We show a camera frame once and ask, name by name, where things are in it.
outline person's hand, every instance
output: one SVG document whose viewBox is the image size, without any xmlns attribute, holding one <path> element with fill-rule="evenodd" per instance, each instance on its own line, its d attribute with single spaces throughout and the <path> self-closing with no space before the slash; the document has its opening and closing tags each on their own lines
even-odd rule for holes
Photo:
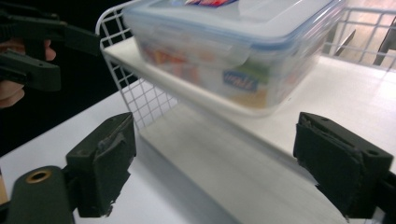
<svg viewBox="0 0 396 224">
<path fill-rule="evenodd" d="M 50 48 L 50 40 L 44 41 L 44 48 L 46 51 L 46 60 L 52 61 L 56 57 L 56 52 Z M 23 54 L 25 53 L 23 40 L 18 38 L 12 38 L 6 42 L 0 43 L 0 52 L 4 52 L 7 49 L 12 49 Z M 15 105 L 23 96 L 23 85 L 8 80 L 0 81 L 0 108 Z"/>
</svg>

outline clear plastic container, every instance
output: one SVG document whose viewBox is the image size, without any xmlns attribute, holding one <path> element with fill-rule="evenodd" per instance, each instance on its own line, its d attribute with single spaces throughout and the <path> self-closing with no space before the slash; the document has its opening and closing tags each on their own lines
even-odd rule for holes
<svg viewBox="0 0 396 224">
<path fill-rule="evenodd" d="M 346 4 L 197 1 L 136 1 L 123 10 L 123 21 L 145 61 L 216 94 L 231 109 L 259 116 L 273 111 L 316 64 Z"/>
</svg>

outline label on lid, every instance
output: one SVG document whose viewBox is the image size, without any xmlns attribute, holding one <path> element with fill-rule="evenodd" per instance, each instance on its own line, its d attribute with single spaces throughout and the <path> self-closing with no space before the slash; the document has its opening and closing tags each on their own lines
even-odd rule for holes
<svg viewBox="0 0 396 224">
<path fill-rule="evenodd" d="M 238 0 L 187 0 L 186 5 L 196 5 L 203 7 L 221 7 Z"/>
</svg>

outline white wire basket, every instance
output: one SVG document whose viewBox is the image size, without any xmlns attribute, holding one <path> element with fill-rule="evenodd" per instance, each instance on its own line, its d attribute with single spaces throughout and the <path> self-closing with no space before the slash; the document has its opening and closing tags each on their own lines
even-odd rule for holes
<svg viewBox="0 0 396 224">
<path fill-rule="evenodd" d="M 122 9 L 131 2 L 105 11 L 96 25 L 102 37 L 101 50 L 133 37 L 122 23 Z M 345 15 L 330 31 L 322 54 L 337 60 L 372 66 L 396 68 L 396 10 L 347 7 Z M 105 60 L 138 129 L 148 126 L 177 104 L 176 97 L 139 77 L 125 67 Z"/>
</svg>

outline container lid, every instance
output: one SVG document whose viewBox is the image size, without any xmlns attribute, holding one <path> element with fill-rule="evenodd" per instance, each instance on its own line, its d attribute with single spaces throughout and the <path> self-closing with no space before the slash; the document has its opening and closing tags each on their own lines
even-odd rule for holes
<svg viewBox="0 0 396 224">
<path fill-rule="evenodd" d="M 127 13 L 177 22 L 199 32 L 269 47 L 285 44 L 322 21 L 343 0 L 143 0 Z"/>
</svg>

